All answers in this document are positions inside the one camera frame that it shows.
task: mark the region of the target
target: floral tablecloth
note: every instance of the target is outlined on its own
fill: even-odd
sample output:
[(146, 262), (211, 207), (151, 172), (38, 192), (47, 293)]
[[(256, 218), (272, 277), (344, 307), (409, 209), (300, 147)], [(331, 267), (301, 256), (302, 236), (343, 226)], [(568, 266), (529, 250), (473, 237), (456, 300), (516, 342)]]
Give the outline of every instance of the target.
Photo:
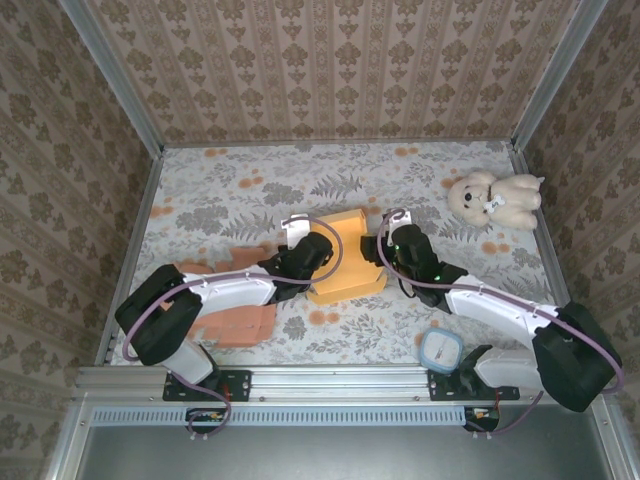
[[(374, 231), (381, 212), (407, 207), (444, 261), (531, 300), (551, 302), (532, 233), (470, 227), (446, 203), (458, 176), (486, 169), (513, 174), (506, 142), (372, 143), (181, 148), (164, 152), (160, 185), (133, 288), (175, 261), (213, 265), (229, 247), (284, 242), (280, 220), (363, 208)], [(484, 324), (406, 298), (390, 280), (382, 294), (317, 307), (304, 296), (278, 305), (270, 340), (251, 348), (206, 348), (221, 364), (388, 364), (417, 362), (430, 326), (460, 335), (467, 350), (517, 344)], [(112, 364), (121, 356), (120, 332)]]

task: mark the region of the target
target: wall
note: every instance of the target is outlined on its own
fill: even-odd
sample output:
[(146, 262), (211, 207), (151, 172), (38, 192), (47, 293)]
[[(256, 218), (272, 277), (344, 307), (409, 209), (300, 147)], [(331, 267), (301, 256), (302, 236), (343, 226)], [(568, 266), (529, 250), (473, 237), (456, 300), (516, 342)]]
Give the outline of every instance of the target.
[(577, 0), (90, 0), (166, 143), (511, 135)]
[(0, 2), (0, 478), (51, 454), (149, 166), (57, 2)]
[(640, 2), (609, 2), (525, 154), (569, 289), (623, 356), (640, 439)]

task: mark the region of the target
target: white teddy bear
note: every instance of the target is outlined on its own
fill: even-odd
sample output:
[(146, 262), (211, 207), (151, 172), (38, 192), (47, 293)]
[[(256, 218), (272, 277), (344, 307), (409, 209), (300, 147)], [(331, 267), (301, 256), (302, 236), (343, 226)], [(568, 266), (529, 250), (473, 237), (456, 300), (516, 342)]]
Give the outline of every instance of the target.
[(449, 208), (466, 222), (483, 227), (489, 220), (519, 230), (534, 230), (544, 178), (515, 175), (498, 180), (489, 172), (473, 172), (449, 191)]

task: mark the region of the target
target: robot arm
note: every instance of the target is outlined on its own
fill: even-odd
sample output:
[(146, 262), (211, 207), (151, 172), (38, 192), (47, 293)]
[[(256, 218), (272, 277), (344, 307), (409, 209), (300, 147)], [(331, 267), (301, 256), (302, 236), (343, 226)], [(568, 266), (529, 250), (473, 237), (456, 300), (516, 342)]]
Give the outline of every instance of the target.
[(332, 254), (331, 242), (311, 232), (291, 250), (280, 247), (269, 260), (231, 274), (183, 274), (174, 265), (163, 265), (127, 298), (115, 318), (128, 334), (160, 296), (179, 285), (202, 280), (156, 308), (133, 335), (131, 345), (144, 365), (161, 364), (192, 384), (215, 389), (219, 377), (216, 363), (202, 347), (187, 339), (193, 322), (200, 316), (229, 308), (270, 305), (293, 298), (309, 285), (268, 277), (309, 280)]
[[(382, 265), (375, 241), (375, 237), (363, 237), (361, 251), (365, 259)], [(393, 268), (405, 277), (418, 282), (452, 285), (448, 289), (414, 286), (414, 294), (424, 304), (479, 320), (526, 347), (527, 350), (507, 351), (482, 346), (472, 352), (468, 358), (475, 361), (475, 380), (479, 379), (486, 386), (511, 385), (546, 390), (559, 404), (582, 412), (613, 378), (613, 368), (600, 353), (543, 318), (539, 315), (542, 312), (590, 337), (621, 365), (619, 355), (582, 305), (574, 302), (562, 308), (538, 305), (501, 292), (466, 270), (439, 261), (427, 235), (412, 224), (408, 212), (401, 218), (391, 218), (383, 252)], [(475, 286), (479, 291), (456, 289), (456, 285)], [(491, 291), (497, 292), (497, 296), (490, 294)], [(533, 311), (518, 306), (523, 303), (533, 307)], [(465, 383), (473, 384), (473, 381), (466, 379)]]

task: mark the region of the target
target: gray panel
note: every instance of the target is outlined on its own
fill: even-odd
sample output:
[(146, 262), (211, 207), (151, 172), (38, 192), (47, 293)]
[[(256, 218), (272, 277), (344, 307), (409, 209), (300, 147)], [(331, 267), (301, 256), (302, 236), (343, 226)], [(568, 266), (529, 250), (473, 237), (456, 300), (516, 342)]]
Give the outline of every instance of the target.
[(491, 440), (460, 427), (235, 427), (208, 441), (183, 428), (93, 428), (82, 480), (612, 478), (593, 416), (540, 407)]

